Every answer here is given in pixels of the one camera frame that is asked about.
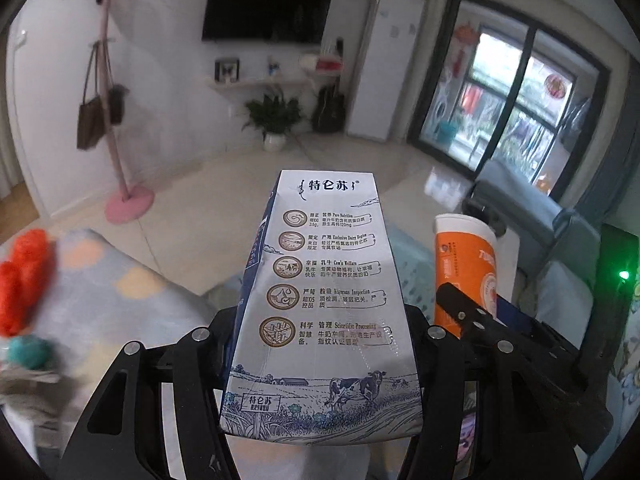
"brown circular icon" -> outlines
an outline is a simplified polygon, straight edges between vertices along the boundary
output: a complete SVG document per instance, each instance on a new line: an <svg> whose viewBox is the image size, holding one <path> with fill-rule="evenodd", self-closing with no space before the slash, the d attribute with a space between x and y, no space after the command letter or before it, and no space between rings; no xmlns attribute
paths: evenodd
<svg viewBox="0 0 640 480"><path fill-rule="evenodd" d="M267 292L267 301L273 308L289 310L300 300L300 293L294 286L279 283L273 285Z"/></svg>
<svg viewBox="0 0 640 480"><path fill-rule="evenodd" d="M278 243L285 251L297 251L305 246L305 237L295 231L285 231L278 237Z"/></svg>
<svg viewBox="0 0 640 480"><path fill-rule="evenodd" d="M306 224L306 213L300 209L292 209L282 215L282 219L290 227L302 227Z"/></svg>
<svg viewBox="0 0 640 480"><path fill-rule="evenodd" d="M295 278L302 272L302 262L293 256L283 256L273 263L273 272L281 278Z"/></svg>
<svg viewBox="0 0 640 480"><path fill-rule="evenodd" d="M291 343L295 336L296 327L285 317L268 317L260 323L260 338L272 348Z"/></svg>

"red yarn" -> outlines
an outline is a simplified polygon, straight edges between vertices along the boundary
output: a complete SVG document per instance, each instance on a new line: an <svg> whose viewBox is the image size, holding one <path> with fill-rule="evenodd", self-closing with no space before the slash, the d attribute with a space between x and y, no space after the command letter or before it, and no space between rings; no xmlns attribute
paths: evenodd
<svg viewBox="0 0 640 480"><path fill-rule="evenodd" d="M45 231L32 229L16 238L10 261L0 264L0 335L14 336L26 327L49 282L51 262Z"/></svg>

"metal screw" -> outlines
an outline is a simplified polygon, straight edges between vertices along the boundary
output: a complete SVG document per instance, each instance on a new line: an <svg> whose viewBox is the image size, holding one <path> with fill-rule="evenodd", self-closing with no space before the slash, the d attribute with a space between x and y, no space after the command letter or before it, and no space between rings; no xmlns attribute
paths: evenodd
<svg viewBox="0 0 640 480"><path fill-rule="evenodd" d="M130 341L124 345L124 353L127 355L133 355L140 350L140 343L137 341Z"/></svg>
<svg viewBox="0 0 640 480"><path fill-rule="evenodd" d="M510 354L513 352L513 344L506 339L501 339L498 341L498 350L504 354Z"/></svg>
<svg viewBox="0 0 640 480"><path fill-rule="evenodd" d="M442 339L447 335L441 326L430 326L427 330L427 334L429 334L429 337L432 339Z"/></svg>
<svg viewBox="0 0 640 480"><path fill-rule="evenodd" d="M193 332L191 332L191 337L193 337L194 341L204 341L207 337L209 337L209 330L206 328L197 328Z"/></svg>

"paper cup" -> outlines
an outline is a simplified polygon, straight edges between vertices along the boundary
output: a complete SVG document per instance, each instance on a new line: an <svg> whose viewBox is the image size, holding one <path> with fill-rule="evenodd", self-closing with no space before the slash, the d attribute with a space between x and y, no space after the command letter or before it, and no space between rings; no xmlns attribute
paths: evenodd
<svg viewBox="0 0 640 480"><path fill-rule="evenodd" d="M466 215L436 216L436 289L452 283L496 316L495 234L487 224ZM457 337L460 327L436 304L435 323Z"/></svg>

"teal pom-pom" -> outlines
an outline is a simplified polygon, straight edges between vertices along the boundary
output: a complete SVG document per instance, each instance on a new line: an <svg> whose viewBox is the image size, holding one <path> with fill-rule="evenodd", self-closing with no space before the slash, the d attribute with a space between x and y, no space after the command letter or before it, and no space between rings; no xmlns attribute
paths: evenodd
<svg viewBox="0 0 640 480"><path fill-rule="evenodd" d="M9 340L7 360L27 370L39 370L51 357L51 344L34 335L19 335Z"/></svg>

